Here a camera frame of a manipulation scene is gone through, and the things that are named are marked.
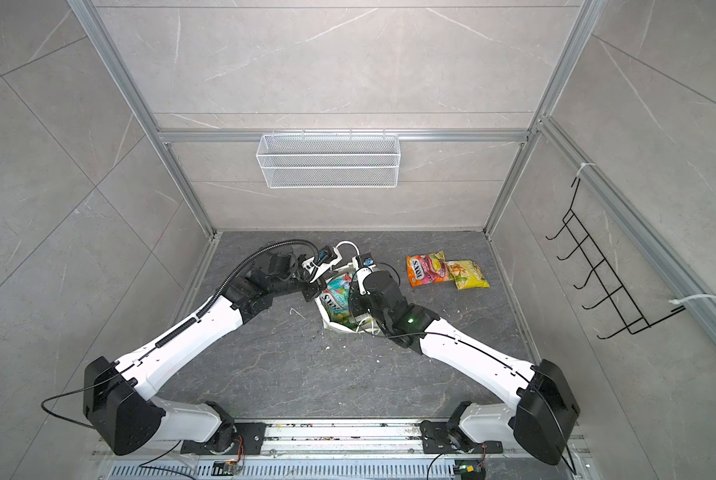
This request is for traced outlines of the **floral paper bag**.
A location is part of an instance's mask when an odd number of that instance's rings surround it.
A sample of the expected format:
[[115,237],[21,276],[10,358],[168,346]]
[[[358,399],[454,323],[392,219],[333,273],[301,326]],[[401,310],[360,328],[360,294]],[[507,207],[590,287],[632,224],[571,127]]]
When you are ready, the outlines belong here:
[[306,269],[313,274],[313,284],[320,288],[316,305],[327,330],[377,335],[380,325],[370,311],[366,278],[378,270],[370,253],[363,254],[352,241],[343,240],[327,246]]

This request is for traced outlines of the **orange snack packet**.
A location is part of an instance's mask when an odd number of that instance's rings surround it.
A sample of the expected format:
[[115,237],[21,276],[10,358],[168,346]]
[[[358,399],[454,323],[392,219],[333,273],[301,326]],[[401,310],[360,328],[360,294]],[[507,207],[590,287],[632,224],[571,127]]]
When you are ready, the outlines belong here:
[[443,250],[406,257],[407,277],[412,287],[451,280]]

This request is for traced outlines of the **yellow snack packet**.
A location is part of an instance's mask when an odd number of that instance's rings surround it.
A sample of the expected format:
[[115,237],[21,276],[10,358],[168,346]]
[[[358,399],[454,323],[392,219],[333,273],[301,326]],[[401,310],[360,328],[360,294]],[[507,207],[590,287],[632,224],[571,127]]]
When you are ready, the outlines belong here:
[[447,268],[458,290],[490,287],[481,268],[471,260],[449,261]]

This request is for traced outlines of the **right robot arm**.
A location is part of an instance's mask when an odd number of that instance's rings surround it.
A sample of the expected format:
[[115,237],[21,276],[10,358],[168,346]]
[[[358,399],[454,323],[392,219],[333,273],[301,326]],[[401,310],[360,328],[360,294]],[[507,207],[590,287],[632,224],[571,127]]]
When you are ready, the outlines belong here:
[[558,365],[520,360],[469,337],[438,313],[409,302],[386,271],[360,269],[349,300],[387,339],[458,370],[502,401],[501,411],[461,402],[447,421],[444,443],[471,452],[511,435],[537,460],[573,463],[568,441],[581,409]]

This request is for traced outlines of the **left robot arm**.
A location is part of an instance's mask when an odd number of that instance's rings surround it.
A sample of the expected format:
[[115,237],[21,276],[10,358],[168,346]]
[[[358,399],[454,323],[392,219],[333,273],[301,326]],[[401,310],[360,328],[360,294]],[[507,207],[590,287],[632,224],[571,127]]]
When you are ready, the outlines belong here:
[[193,442],[213,453],[233,448],[234,418],[214,401],[167,401],[159,390],[182,367],[225,335],[249,323],[282,295],[311,301],[321,276],[342,257],[332,247],[296,256],[294,241],[265,247],[236,267],[195,312],[143,347],[85,370],[83,414],[114,454],[129,455],[149,442]]

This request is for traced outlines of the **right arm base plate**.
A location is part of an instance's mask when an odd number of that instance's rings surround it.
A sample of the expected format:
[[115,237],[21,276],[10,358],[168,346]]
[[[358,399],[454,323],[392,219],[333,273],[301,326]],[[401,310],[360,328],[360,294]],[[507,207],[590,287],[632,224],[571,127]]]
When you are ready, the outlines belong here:
[[458,427],[449,427],[446,422],[423,420],[419,424],[423,451],[426,454],[502,454],[500,441],[476,443],[470,440]]

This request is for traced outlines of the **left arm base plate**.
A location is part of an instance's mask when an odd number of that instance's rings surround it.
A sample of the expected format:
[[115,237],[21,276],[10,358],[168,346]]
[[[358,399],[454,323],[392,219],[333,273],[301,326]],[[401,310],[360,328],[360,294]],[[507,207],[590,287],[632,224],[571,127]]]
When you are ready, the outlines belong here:
[[263,422],[240,422],[232,427],[223,425],[208,442],[185,441],[180,452],[196,455],[259,455],[266,429],[267,424]]

